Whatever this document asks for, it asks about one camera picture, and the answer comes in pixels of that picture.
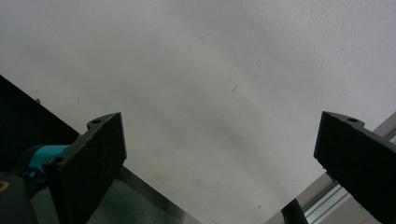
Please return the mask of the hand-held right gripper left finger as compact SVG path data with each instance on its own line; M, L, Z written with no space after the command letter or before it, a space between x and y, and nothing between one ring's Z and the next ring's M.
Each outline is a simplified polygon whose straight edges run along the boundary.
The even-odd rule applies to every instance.
M93 119L87 128L43 163L61 224L86 224L127 158L120 112Z

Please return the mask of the black and teal object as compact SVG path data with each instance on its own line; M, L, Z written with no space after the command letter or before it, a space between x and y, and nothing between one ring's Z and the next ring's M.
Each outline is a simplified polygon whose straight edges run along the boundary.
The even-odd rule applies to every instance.
M45 165L60 162L68 145L38 145L25 150L9 171L0 171L0 224L38 224L32 198L49 187Z

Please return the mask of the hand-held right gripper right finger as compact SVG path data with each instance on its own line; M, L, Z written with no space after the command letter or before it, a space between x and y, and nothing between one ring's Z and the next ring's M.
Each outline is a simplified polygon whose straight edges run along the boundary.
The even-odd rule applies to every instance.
M382 224L396 224L396 145L349 116L321 114L314 158Z

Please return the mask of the dark tube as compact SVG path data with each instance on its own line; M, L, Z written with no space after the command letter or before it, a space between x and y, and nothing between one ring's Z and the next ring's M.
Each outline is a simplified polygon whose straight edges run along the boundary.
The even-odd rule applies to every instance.
M292 200L282 208L281 214L285 224L309 224L302 207L296 199Z

